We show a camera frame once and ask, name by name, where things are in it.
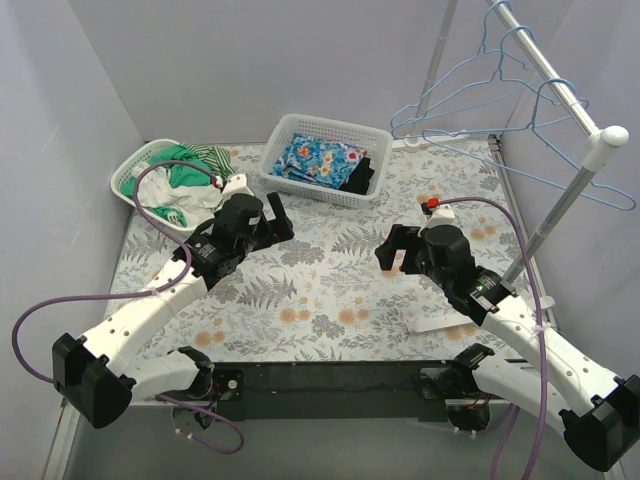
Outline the white tank top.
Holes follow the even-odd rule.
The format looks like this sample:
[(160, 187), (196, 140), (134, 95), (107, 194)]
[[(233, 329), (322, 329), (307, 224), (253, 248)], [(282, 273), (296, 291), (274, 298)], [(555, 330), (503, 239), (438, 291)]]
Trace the white tank top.
[(139, 181), (137, 198), (152, 213), (183, 227), (203, 222), (223, 203), (210, 175), (183, 165), (153, 169)]

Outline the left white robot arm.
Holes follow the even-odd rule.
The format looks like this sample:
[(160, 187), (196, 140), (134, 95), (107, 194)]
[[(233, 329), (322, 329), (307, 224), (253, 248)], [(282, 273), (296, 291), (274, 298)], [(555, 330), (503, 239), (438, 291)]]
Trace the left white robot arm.
[(213, 365), (191, 347), (136, 364), (142, 347), (172, 318), (205, 296), (254, 252), (294, 237), (280, 196), (261, 201), (236, 193), (178, 247), (145, 290), (115, 314), (75, 338), (52, 346), (55, 389), (96, 429), (118, 419), (130, 403), (182, 391), (193, 400), (213, 386)]

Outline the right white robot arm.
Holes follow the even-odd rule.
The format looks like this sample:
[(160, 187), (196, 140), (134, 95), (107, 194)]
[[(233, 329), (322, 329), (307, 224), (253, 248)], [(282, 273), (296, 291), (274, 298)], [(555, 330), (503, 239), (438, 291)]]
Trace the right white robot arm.
[(586, 465), (609, 471), (639, 440), (639, 378), (622, 378), (590, 360), (554, 329), (536, 323), (526, 302), (497, 273), (476, 264), (453, 225), (392, 226), (375, 250), (383, 270), (404, 253), (401, 271), (433, 281), (448, 303), (499, 337), (539, 376), (509, 379), (510, 368), (468, 362), (452, 373), (464, 397), (485, 391), (548, 419)]

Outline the blue floral cloth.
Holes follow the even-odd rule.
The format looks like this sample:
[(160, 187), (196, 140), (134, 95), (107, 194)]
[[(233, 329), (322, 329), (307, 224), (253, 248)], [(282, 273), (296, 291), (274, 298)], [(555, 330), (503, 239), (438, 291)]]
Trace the blue floral cloth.
[(363, 157), (369, 158), (365, 148), (295, 133), (275, 161), (271, 174), (339, 190)]

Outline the green striped garment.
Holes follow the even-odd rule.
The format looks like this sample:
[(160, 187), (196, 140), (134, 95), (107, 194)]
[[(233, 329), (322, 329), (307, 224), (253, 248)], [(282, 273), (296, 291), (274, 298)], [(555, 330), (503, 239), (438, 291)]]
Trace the green striped garment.
[(219, 146), (188, 143), (182, 143), (182, 146), (194, 152), (198, 159), (207, 165), (215, 175), (226, 179), (236, 173), (231, 163), (231, 154), (228, 149)]

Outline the floral table mat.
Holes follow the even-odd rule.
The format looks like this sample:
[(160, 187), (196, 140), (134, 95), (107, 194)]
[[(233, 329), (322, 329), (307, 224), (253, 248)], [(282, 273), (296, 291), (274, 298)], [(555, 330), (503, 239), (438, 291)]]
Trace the floral table mat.
[(513, 357), (504, 341), (459, 316), (430, 280), (383, 271), (374, 255), (393, 224), (423, 223), (423, 202), (453, 198), (476, 261), (505, 271), (518, 245), (501, 213), (507, 194), (491, 149), (466, 140), (396, 152), (366, 208), (284, 195), (294, 238), (248, 256), (140, 357), (192, 346), (215, 361), (444, 360), (475, 343)]

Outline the green shirt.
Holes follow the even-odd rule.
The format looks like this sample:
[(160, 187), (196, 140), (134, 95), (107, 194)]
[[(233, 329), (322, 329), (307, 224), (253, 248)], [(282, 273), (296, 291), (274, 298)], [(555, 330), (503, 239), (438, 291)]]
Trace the green shirt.
[(183, 163), (180, 165), (191, 167), (210, 176), (213, 175), (213, 172), (209, 167), (201, 162), (194, 152), (182, 145), (173, 145), (159, 150), (147, 160), (140, 161), (136, 166), (134, 166), (130, 174), (119, 187), (119, 192), (125, 197), (133, 198), (134, 187), (139, 174), (149, 166), (157, 165), (166, 161), (180, 161)]

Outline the black cloth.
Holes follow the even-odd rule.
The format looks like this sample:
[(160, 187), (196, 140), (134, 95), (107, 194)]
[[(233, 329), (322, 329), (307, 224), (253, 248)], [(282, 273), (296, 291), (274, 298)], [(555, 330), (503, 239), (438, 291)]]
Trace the black cloth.
[(356, 195), (366, 195), (374, 174), (375, 170), (371, 167), (371, 159), (363, 157), (339, 190)]

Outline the white rectangular basket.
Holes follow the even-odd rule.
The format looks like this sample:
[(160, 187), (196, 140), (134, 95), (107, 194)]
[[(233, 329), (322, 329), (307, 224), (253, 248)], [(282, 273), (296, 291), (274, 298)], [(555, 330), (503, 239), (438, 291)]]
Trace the white rectangular basket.
[(258, 172), (285, 193), (366, 208), (381, 193), (391, 151), (384, 130), (287, 114), (271, 133)]

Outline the white oval laundry basket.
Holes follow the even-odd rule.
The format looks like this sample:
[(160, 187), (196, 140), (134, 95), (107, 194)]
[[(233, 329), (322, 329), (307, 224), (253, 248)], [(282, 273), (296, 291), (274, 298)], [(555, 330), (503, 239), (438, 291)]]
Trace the white oval laundry basket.
[[(126, 179), (126, 177), (130, 174), (132, 168), (134, 166), (136, 166), (140, 161), (145, 161), (147, 160), (149, 157), (151, 157), (152, 155), (154, 155), (155, 153), (157, 153), (159, 150), (173, 146), (173, 145), (182, 145), (182, 143), (179, 143), (177, 141), (174, 140), (170, 140), (170, 139), (159, 139), (159, 140), (154, 140), (151, 141), (149, 143), (147, 143), (145, 146), (139, 148), (136, 152), (134, 152), (127, 160), (124, 161), (124, 163), (118, 167), (118, 169), (116, 170), (116, 172), (112, 175), (111, 178), (111, 190), (112, 192), (121, 200), (129, 203), (132, 206), (135, 205), (140, 205), (140, 202), (138, 201), (137, 195), (138, 195), (138, 184), (139, 181), (148, 173), (150, 173), (153, 169), (156, 169), (158, 167), (161, 167), (163, 165), (171, 165), (171, 164), (183, 164), (180, 161), (166, 161), (166, 162), (162, 162), (159, 163), (157, 165), (152, 165), (149, 166), (148, 168), (146, 168), (145, 170), (143, 170), (136, 181), (135, 187), (134, 187), (134, 192), (133, 192), (133, 198), (128, 198), (125, 197), (123, 194), (121, 194), (119, 192), (119, 187), (121, 186), (122, 182)], [(219, 188), (222, 192), (225, 182), (227, 180), (221, 178), (220, 176), (217, 176), (213, 173), (213, 175), (211, 176), (212, 181), (214, 183), (214, 185)], [(164, 224), (174, 230), (180, 231), (180, 232), (190, 232), (192, 230), (195, 229), (195, 227), (181, 227), (179, 225), (174, 225), (172, 223), (170, 223), (169, 221), (164, 220), (161, 217), (156, 216), (155, 214), (151, 213), (147, 208), (145, 208), (148, 213), (151, 215), (151, 217), (156, 221), (159, 222), (161, 224)]]

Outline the silver clothes rack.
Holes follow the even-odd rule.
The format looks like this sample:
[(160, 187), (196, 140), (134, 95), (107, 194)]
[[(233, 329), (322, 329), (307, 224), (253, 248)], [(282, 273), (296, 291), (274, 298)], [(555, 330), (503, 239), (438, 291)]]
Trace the silver clothes rack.
[[(439, 36), (449, 1), (430, 1), (420, 27)], [(480, 43), (482, 23), (491, 1), (456, 1), (440, 75), (471, 57)], [(489, 18), (492, 40), (508, 27), (518, 33), (511, 50), (534, 65), (544, 80), (560, 77), (561, 111), (570, 114), (563, 126), (544, 136), (577, 163), (597, 172), (595, 180), (620, 188), (637, 199), (632, 211), (619, 211), (578, 197), (537, 249), (534, 260), (546, 293), (555, 301), (554, 315), (562, 333), (580, 349), (595, 352), (624, 340), (639, 324), (639, 5), (635, 1), (508, 1)], [(520, 99), (491, 110), (491, 117), (512, 123), (531, 112)], [(500, 139), (503, 160), (522, 156), (532, 137)], [(509, 174), (515, 202), (528, 234), (555, 210), (572, 188), (586, 185), (587, 175), (569, 171), (569, 190)]]

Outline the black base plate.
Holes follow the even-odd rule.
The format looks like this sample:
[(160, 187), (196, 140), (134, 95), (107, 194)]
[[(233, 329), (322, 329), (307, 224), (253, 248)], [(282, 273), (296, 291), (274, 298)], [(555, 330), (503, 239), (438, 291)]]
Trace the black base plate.
[(484, 430), (490, 399), (448, 361), (218, 363), (194, 403), (245, 420), (413, 419)]

